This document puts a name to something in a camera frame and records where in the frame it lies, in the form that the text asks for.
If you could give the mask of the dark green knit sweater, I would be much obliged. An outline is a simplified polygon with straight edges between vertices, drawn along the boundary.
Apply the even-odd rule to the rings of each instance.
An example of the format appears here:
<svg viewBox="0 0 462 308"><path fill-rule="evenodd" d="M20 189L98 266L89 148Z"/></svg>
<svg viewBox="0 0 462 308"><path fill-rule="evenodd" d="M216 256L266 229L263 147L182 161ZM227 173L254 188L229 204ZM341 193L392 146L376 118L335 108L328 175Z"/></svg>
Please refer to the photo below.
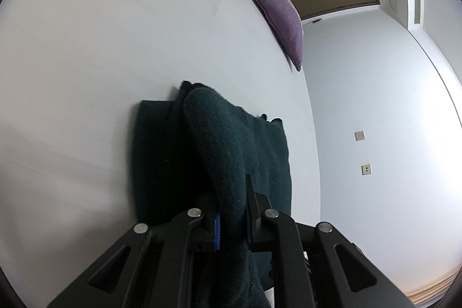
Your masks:
<svg viewBox="0 0 462 308"><path fill-rule="evenodd" d="M198 258L196 307L269 305L271 256L249 251L243 225L247 183L291 211L281 119L253 116L208 86L183 82L174 100L139 103L131 175L139 222L167 224L191 208L220 219L219 249Z"/></svg>

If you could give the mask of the white bed mattress sheet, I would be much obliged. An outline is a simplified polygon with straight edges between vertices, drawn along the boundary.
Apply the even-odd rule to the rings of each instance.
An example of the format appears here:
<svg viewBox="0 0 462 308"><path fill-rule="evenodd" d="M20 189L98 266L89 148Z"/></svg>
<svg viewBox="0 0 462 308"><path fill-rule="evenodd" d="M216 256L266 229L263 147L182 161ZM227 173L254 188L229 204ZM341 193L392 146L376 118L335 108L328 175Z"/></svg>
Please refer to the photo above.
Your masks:
<svg viewBox="0 0 462 308"><path fill-rule="evenodd" d="M135 107L184 81L282 119L292 216L317 223L305 76L252 0L3 0L1 268L27 306L47 306L132 226Z"/></svg>

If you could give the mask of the purple cushion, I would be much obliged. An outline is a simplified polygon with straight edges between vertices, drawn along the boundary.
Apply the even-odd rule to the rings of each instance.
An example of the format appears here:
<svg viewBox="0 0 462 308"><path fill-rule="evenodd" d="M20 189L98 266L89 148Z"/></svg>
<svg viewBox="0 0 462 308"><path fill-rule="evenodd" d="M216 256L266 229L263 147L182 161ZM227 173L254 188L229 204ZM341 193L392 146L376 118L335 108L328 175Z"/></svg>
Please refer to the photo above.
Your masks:
<svg viewBox="0 0 462 308"><path fill-rule="evenodd" d="M291 0L253 0L275 34L284 54L300 72L304 34L301 17Z"/></svg>

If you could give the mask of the lower beige wall socket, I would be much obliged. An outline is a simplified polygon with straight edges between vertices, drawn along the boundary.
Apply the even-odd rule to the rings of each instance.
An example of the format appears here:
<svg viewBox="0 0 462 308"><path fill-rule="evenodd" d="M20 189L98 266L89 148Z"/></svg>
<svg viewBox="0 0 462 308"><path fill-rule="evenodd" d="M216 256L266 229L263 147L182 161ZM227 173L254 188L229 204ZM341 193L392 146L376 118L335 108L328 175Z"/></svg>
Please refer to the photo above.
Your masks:
<svg viewBox="0 0 462 308"><path fill-rule="evenodd" d="M370 164L362 165L361 170L362 170L362 175L369 175L371 174L371 165Z"/></svg>

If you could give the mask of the beige wall socket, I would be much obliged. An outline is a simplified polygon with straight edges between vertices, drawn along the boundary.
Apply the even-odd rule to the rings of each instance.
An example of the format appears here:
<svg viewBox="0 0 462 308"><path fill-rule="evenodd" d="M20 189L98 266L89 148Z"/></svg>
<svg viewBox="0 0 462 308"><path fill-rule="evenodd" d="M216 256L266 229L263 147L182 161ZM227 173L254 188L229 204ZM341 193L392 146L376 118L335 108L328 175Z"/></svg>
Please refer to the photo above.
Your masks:
<svg viewBox="0 0 462 308"><path fill-rule="evenodd" d="M363 130L355 132L355 140L363 141L365 139L365 134Z"/></svg>
<svg viewBox="0 0 462 308"><path fill-rule="evenodd" d="M371 174L371 165L370 164L362 165L361 170L362 170L362 175L369 175Z"/></svg>

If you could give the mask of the upper beige wall socket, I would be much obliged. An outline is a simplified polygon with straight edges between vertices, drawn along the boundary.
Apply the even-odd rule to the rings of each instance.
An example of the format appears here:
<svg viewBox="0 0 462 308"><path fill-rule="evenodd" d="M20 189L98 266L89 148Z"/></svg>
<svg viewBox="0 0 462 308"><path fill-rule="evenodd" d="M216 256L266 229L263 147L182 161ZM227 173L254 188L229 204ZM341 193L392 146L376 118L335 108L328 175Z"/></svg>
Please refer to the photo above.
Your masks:
<svg viewBox="0 0 462 308"><path fill-rule="evenodd" d="M355 140L363 141L365 139L365 134L363 130L355 132Z"/></svg>

